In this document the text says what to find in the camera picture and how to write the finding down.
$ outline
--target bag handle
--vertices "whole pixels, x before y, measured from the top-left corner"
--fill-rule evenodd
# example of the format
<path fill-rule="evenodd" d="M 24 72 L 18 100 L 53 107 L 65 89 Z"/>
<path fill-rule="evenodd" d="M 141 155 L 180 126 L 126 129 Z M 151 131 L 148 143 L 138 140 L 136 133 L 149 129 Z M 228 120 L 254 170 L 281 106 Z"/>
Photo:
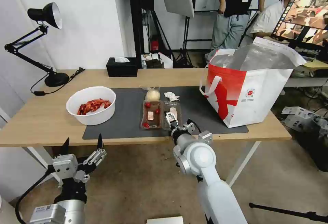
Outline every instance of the bag handle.
<path fill-rule="evenodd" d="M 208 90 L 208 92 L 203 92 L 202 87 L 203 87 L 203 77 L 201 77 L 200 83 L 199 83 L 199 91 L 204 95 L 204 96 L 208 96 L 210 94 L 212 94 L 214 92 L 214 90 L 216 89 L 216 87 L 218 86 L 218 83 L 222 81 L 222 78 L 219 76 L 215 76 L 213 79 L 213 82 Z"/>

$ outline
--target white shirt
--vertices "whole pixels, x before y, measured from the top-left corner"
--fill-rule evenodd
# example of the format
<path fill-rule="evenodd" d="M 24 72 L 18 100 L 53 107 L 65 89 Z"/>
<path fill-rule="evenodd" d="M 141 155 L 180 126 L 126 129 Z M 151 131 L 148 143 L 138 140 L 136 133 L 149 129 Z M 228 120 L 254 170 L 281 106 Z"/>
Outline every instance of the white shirt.
<path fill-rule="evenodd" d="M 284 11 L 284 0 L 270 5 L 257 17 L 251 33 L 273 32 Z"/>

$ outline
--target desk lamp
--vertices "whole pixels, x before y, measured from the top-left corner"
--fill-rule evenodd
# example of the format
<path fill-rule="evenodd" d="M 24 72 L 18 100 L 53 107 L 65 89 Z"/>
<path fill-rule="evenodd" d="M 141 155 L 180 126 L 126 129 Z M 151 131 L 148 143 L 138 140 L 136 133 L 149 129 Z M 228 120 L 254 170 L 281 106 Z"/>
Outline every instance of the desk lamp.
<path fill-rule="evenodd" d="M 63 22 L 60 16 L 59 8 L 56 3 L 48 3 L 46 6 L 44 6 L 43 9 L 28 9 L 27 15 L 30 17 L 30 19 L 36 21 L 40 26 L 37 27 L 32 32 L 22 36 L 18 40 L 6 44 L 4 46 L 5 50 L 18 56 L 19 58 L 29 62 L 30 64 L 33 64 L 34 66 L 42 69 L 43 71 L 48 73 L 48 76 L 44 80 L 45 84 L 49 87 L 57 87 L 64 84 L 67 84 L 69 81 L 69 76 L 65 73 L 57 73 L 53 70 L 52 67 L 47 66 L 45 64 L 42 64 L 40 62 L 34 61 L 31 58 L 23 55 L 22 53 L 18 52 L 19 49 L 23 48 L 24 46 L 32 43 L 33 41 L 37 40 L 38 38 L 41 38 L 42 36 L 46 35 L 48 32 L 48 26 L 44 24 L 44 22 L 47 22 L 49 25 L 61 29 L 63 26 Z M 41 34 L 38 34 L 36 37 L 30 40 L 22 41 L 26 37 L 40 31 Z"/>

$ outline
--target black tissue box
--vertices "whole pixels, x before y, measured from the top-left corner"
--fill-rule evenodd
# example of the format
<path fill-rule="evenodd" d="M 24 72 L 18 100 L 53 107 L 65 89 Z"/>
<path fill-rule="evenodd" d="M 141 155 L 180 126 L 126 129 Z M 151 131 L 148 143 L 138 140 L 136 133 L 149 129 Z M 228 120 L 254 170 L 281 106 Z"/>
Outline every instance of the black tissue box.
<path fill-rule="evenodd" d="M 135 77 L 138 73 L 137 58 L 127 57 L 130 62 L 117 63 L 115 58 L 111 57 L 107 64 L 108 77 Z"/>

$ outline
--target lamp arm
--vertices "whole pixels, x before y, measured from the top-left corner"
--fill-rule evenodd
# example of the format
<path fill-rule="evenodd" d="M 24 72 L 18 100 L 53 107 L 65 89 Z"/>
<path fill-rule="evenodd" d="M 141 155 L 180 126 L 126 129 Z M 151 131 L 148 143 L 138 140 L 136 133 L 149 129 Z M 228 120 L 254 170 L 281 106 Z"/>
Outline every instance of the lamp arm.
<path fill-rule="evenodd" d="M 38 32 L 38 31 L 41 32 L 40 35 L 34 37 L 33 39 L 30 39 L 30 40 L 26 40 L 26 41 L 21 42 L 21 40 L 25 39 L 26 37 L 28 37 L 28 36 L 30 36 L 30 35 L 32 35 L 32 34 Z M 47 32 L 48 32 L 48 26 L 46 26 L 46 25 L 41 25 L 41 26 L 37 27 L 36 29 L 34 29 L 33 31 L 31 31 L 30 33 L 28 33 L 28 34 L 22 36 L 22 37 L 19 38 L 18 40 L 15 40 L 15 41 L 12 42 L 12 43 L 6 44 L 6 45 L 4 46 L 4 49 L 5 49 L 6 51 L 8 51 L 9 53 L 12 53 L 12 54 L 18 56 L 19 58 L 21 58 L 21 59 L 27 61 L 28 63 L 30 63 L 30 64 L 32 64 L 32 65 L 34 65 L 34 66 L 36 66 L 36 67 L 42 69 L 43 71 L 52 74 L 52 73 L 54 73 L 54 71 L 52 70 L 52 67 L 47 68 L 47 67 L 46 67 L 45 65 L 43 65 L 42 63 L 37 62 L 37 61 L 34 61 L 34 60 L 32 60 L 31 58 L 29 58 L 29 57 L 23 55 L 22 53 L 18 52 L 19 49 L 23 48 L 24 46 L 26 46 L 26 45 L 28 45 L 28 44 L 34 42 L 35 40 L 41 38 L 42 36 L 46 35 Z"/>

